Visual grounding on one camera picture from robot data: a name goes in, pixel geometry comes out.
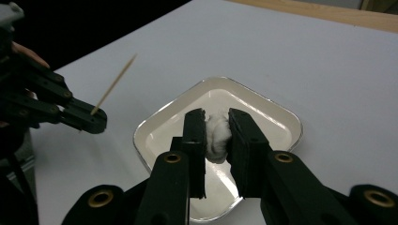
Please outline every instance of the table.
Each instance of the table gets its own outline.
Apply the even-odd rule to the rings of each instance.
[[[368,183],[398,193],[398,34],[197,0],[56,72],[75,97],[95,105],[135,53],[101,107],[109,118],[104,133],[50,124],[31,131],[41,225],[60,224],[97,185],[127,190],[147,179],[134,130],[196,83],[218,76],[298,116],[304,135],[294,153],[324,185],[343,194]],[[245,200],[212,224],[263,224],[259,203]]]

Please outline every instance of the finger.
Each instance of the finger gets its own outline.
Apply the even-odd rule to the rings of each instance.
[[[40,63],[42,66],[49,68],[50,65],[48,65],[48,63],[42,59],[40,56],[38,56],[35,52],[33,52],[32,50],[18,44],[15,42],[12,42],[12,50],[16,53],[23,53],[25,55],[27,55],[28,57],[34,59],[36,62]]]

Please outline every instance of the wooden edge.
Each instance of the wooden edge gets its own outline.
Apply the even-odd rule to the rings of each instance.
[[[398,33],[398,16],[344,7],[330,7],[291,0],[227,0],[254,7],[347,23],[376,30]]]

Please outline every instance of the dark background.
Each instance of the dark background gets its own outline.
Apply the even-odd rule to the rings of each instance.
[[[25,14],[14,23],[14,40],[57,69],[189,1],[14,0]]]

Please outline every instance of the brass ring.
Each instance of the brass ring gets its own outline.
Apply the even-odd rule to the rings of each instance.
[[[284,163],[290,163],[293,161],[293,158],[286,153],[278,153],[275,155],[275,159],[277,159],[280,162]]]
[[[164,160],[168,163],[176,163],[181,160],[181,156],[177,154],[169,154],[164,157]]]
[[[102,189],[90,196],[88,199],[88,205],[92,208],[100,208],[114,198],[114,193],[110,189]]]
[[[395,206],[395,201],[390,198],[390,196],[386,195],[385,193],[378,191],[378,190],[365,190],[363,192],[365,198],[378,206],[385,207],[385,208],[392,208]]]

